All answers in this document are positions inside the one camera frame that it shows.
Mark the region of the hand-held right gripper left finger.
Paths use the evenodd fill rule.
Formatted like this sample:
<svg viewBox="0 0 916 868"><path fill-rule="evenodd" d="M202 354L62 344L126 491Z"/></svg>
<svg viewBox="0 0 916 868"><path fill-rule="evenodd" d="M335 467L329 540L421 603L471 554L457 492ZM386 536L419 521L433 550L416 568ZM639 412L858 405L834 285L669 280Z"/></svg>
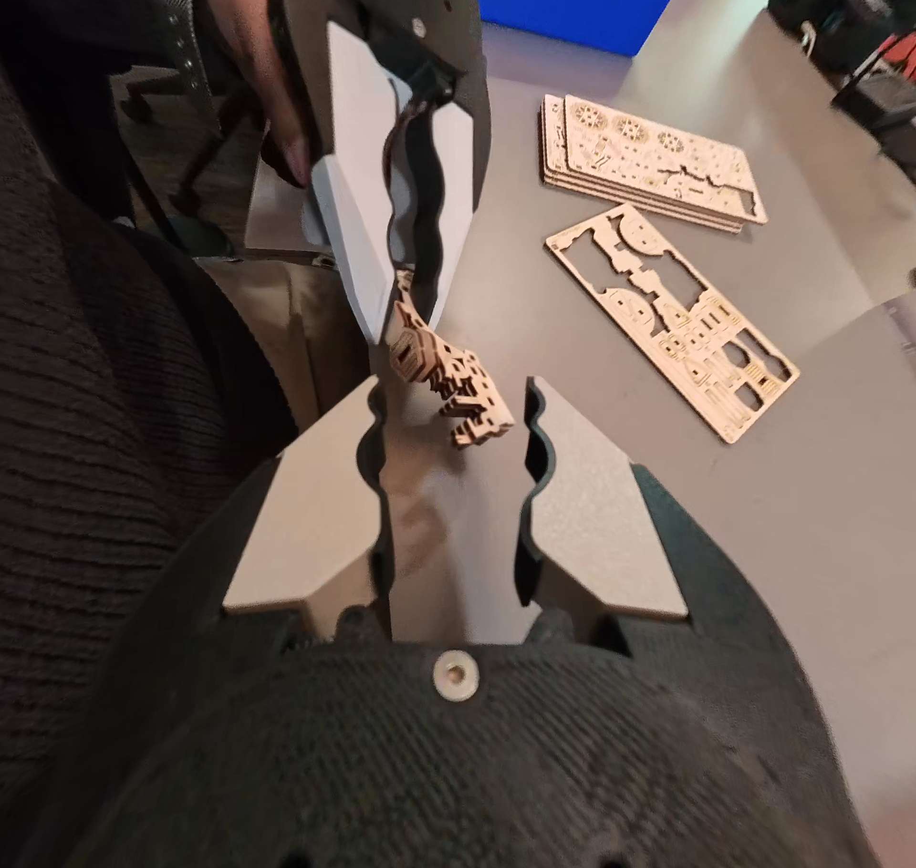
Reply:
<svg viewBox="0 0 916 868"><path fill-rule="evenodd" d="M223 597L229 615L293 611L331 640L350 609L386 599L394 547L385 393L370 375L280 457Z"/></svg>

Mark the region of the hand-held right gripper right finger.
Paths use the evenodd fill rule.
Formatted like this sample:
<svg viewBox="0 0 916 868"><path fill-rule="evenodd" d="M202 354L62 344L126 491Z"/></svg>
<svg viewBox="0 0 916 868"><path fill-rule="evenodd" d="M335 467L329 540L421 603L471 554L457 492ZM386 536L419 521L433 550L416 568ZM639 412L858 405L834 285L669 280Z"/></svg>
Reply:
<svg viewBox="0 0 916 868"><path fill-rule="evenodd" d="M688 621L633 463L543 377L526 381L523 501L514 579L523 606L569 617L575 640L612 617Z"/></svg>

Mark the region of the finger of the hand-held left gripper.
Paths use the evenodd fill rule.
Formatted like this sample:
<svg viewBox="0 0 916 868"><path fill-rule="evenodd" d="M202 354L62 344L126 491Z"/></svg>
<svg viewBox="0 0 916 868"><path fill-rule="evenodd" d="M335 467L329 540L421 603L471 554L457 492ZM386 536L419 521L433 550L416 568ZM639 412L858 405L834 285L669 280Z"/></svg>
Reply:
<svg viewBox="0 0 916 868"><path fill-rule="evenodd" d="M395 285L384 155L396 95L364 40L330 22L327 44L333 148L315 164L312 187L350 307L378 345Z"/></svg>
<svg viewBox="0 0 916 868"><path fill-rule="evenodd" d="M436 329L475 213L474 120L457 103L417 101L394 84L396 118L386 139L391 213L386 247L394 275L421 319Z"/></svg>

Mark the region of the wooden puzzle model assembly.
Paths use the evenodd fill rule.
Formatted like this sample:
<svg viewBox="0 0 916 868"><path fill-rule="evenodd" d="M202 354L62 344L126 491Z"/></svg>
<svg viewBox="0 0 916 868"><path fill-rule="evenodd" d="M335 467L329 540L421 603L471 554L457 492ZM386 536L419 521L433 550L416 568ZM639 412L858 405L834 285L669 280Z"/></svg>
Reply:
<svg viewBox="0 0 916 868"><path fill-rule="evenodd" d="M413 273L396 271L396 289L385 330L394 371L405 382L426 383L441 400L439 415L456 421L450 442L457 450L499 438L515 425L510 409L479 358L440 337L424 321L410 295Z"/></svg>

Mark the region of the grey desk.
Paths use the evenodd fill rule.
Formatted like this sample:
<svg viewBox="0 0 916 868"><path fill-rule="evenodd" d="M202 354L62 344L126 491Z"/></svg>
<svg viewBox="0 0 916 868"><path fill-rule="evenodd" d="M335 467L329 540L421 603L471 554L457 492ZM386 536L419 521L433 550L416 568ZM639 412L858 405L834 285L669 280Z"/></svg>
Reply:
<svg viewBox="0 0 916 868"><path fill-rule="evenodd" d="M395 635L515 643L512 561L525 381L540 375L645 465L753 584L804 667L885 866L914 866L914 357L896 321L914 187L831 106L767 0L672 0L628 60L487 25L493 143L440 333L483 360L517 419L453 453L424 388L385 385L401 567ZM801 375L733 446L545 251L605 209L541 183L544 95L611 104L745 150L770 220L739 236L658 230Z"/></svg>

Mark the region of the person's left hand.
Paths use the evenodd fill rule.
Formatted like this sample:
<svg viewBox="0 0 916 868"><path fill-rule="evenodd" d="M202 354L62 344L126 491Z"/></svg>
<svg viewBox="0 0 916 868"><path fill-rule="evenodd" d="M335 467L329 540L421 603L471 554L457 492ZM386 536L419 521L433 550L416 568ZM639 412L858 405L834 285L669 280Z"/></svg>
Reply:
<svg viewBox="0 0 916 868"><path fill-rule="evenodd" d="M310 144L274 42L269 0L205 0L205 4L236 66L258 94L269 133L293 182L308 187Z"/></svg>

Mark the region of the stack of wooden puzzle sheets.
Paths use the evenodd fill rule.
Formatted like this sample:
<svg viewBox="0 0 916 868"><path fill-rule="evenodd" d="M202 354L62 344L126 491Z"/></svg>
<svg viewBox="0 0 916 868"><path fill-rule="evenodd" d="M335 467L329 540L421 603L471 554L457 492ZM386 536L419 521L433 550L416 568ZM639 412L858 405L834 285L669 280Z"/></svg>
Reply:
<svg viewBox="0 0 916 868"><path fill-rule="evenodd" d="M739 234L769 221L741 148L573 95L544 96L544 183Z"/></svg>

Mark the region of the punched wooden puzzle sheet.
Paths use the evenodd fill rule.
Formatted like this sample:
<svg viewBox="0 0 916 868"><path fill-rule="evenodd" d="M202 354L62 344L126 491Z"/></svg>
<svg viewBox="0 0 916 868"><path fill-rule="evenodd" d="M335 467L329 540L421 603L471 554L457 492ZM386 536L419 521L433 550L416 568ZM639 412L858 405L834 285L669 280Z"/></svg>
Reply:
<svg viewBox="0 0 916 868"><path fill-rule="evenodd" d="M544 249L728 445L799 368L632 205L549 236Z"/></svg>

